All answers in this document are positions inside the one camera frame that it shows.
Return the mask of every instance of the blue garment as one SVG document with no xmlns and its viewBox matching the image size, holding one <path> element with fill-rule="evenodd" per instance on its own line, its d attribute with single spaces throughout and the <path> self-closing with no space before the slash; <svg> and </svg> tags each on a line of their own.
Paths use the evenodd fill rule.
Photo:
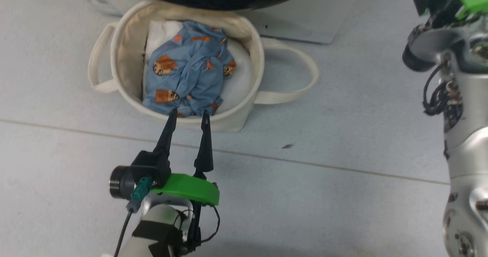
<svg viewBox="0 0 488 257">
<path fill-rule="evenodd" d="M 178 116 L 211 115 L 222 103 L 223 79 L 236 67 L 226 35 L 194 21 L 151 55 L 143 105 L 163 114 L 178 108 Z"/>
</svg>

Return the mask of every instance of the clothing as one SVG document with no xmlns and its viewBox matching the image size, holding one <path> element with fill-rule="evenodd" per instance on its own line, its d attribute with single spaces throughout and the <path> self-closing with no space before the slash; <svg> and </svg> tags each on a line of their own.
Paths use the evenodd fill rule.
<svg viewBox="0 0 488 257">
<path fill-rule="evenodd" d="M 148 40 L 146 41 L 144 53 L 144 74 L 142 99 L 146 97 L 146 73 L 148 72 L 148 62 L 152 53 L 162 44 L 171 40 L 181 29 L 181 21 L 151 21 L 149 23 Z"/>
<path fill-rule="evenodd" d="M 177 108 L 180 117 L 202 116 L 205 110 L 213 115 L 222 103 L 224 77 L 236 66 L 221 28 L 185 21 L 151 54 L 143 105 L 163 114 Z"/>
<path fill-rule="evenodd" d="M 227 40 L 227 49 L 239 66 L 234 69 L 231 79 L 224 79 L 220 97 L 223 103 L 217 114 L 224 113 L 238 106 L 251 92 L 252 66 L 249 52 L 236 40 Z"/>
</svg>

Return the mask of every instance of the green connector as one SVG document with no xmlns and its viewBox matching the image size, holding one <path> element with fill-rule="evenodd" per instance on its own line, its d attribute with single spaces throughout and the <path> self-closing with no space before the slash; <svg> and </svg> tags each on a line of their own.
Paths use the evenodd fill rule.
<svg viewBox="0 0 488 257">
<path fill-rule="evenodd" d="M 152 188 L 152 181 L 149 177 L 143 177 L 136 186 L 136 189 L 131 193 L 129 203 L 127 203 L 127 210 L 129 212 L 137 213 L 141 208 L 145 196 L 148 196 Z"/>
<path fill-rule="evenodd" d="M 487 14 L 488 0 L 461 0 L 464 8 L 460 12 L 458 19 L 465 19 L 470 14 Z"/>
<path fill-rule="evenodd" d="M 211 206 L 217 206 L 220 197 L 218 188 L 211 182 L 179 173 L 172 173 L 163 188 L 153 189 L 152 191 Z"/>
</svg>

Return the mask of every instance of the gray floor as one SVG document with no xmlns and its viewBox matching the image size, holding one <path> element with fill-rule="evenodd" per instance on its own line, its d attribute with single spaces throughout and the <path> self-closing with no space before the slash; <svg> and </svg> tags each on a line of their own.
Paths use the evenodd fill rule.
<svg viewBox="0 0 488 257">
<path fill-rule="evenodd" d="M 0 255 L 112 253 L 125 214 L 108 176 L 163 125 L 87 83 L 114 18 L 81 0 L 0 0 L 0 19 Z M 289 43 L 315 57 L 321 81 L 294 103 L 255 106 L 239 133 L 213 134 L 223 222 L 194 256 L 446 256 L 441 119 L 422 114 L 427 76 L 401 62 L 419 22 L 411 0 L 357 0 L 332 45 Z M 261 89 L 300 88 L 302 69 L 268 53 Z M 200 135 L 175 132 L 175 172 L 191 172 Z M 205 212 L 204 236 L 215 223 Z"/>
</svg>

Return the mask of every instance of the black strap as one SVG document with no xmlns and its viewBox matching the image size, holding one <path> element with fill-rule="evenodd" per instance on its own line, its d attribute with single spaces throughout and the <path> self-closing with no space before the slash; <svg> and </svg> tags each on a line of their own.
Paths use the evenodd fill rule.
<svg viewBox="0 0 488 257">
<path fill-rule="evenodd" d="M 183 245 L 183 232 L 173 225 L 160 222 L 141 221 L 132 236 L 157 241 L 149 246 L 153 257 L 170 257 L 168 246 L 177 250 Z"/>
</svg>

